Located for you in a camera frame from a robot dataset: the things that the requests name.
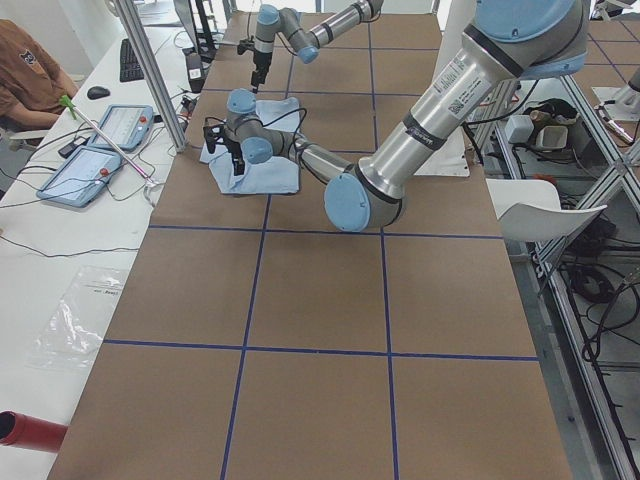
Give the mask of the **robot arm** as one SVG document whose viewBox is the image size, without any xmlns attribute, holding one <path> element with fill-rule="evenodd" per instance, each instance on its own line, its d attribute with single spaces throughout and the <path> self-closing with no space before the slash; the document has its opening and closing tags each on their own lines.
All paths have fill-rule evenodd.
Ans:
<svg viewBox="0 0 640 480">
<path fill-rule="evenodd" d="M 543 79 L 584 65 L 587 1 L 479 1 L 461 48 L 370 157 L 349 163 L 303 135 L 267 128 L 255 94 L 234 90 L 220 136 L 235 164 L 285 157 L 325 183 L 324 208 L 338 229 L 394 223 L 404 185 L 501 82 Z"/>
<path fill-rule="evenodd" d="M 319 50 L 335 39 L 359 26 L 369 23 L 381 13 L 383 1 L 353 1 L 338 13 L 333 14 L 310 29 L 302 25 L 301 14 L 292 8 L 278 9 L 273 5 L 262 5 L 258 11 L 253 41 L 254 70 L 251 87 L 254 93 L 266 82 L 274 52 L 276 37 L 284 36 L 285 43 L 303 64 L 314 61 Z"/>
</svg>

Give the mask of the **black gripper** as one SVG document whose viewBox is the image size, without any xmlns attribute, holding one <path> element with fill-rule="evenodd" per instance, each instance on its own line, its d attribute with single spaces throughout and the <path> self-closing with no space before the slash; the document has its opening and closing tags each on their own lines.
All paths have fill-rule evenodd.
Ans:
<svg viewBox="0 0 640 480">
<path fill-rule="evenodd" d="M 251 85 L 252 91 L 254 93 L 258 93 L 260 85 L 265 83 L 266 74 L 269 72 L 271 65 L 271 53 L 255 50 L 253 54 L 253 62 L 255 65 L 255 71 L 251 76 Z"/>
<path fill-rule="evenodd" d="M 244 162 L 240 143 L 227 138 L 225 146 L 232 156 L 233 175 L 245 174 L 246 164 Z"/>
</svg>

